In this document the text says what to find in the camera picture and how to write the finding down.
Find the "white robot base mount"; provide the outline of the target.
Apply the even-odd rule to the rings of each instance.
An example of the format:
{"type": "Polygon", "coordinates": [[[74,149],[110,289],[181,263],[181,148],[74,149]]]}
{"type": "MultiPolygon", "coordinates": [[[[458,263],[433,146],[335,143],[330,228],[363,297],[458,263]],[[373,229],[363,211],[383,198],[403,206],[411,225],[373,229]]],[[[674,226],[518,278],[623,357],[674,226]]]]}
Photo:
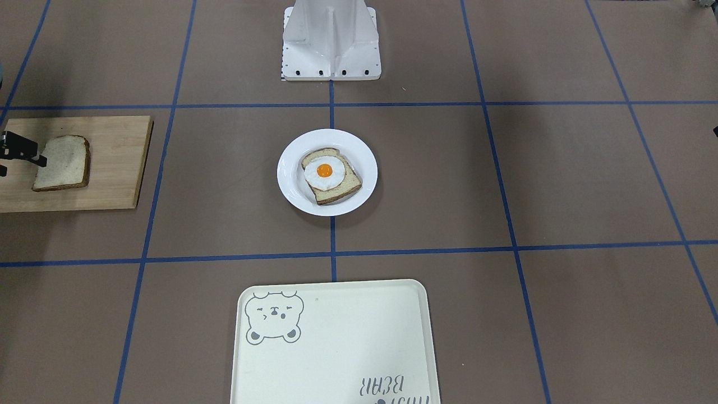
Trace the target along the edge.
{"type": "Polygon", "coordinates": [[[297,1],[283,28],[283,80],[380,79],[377,14],[366,2],[297,1]]]}

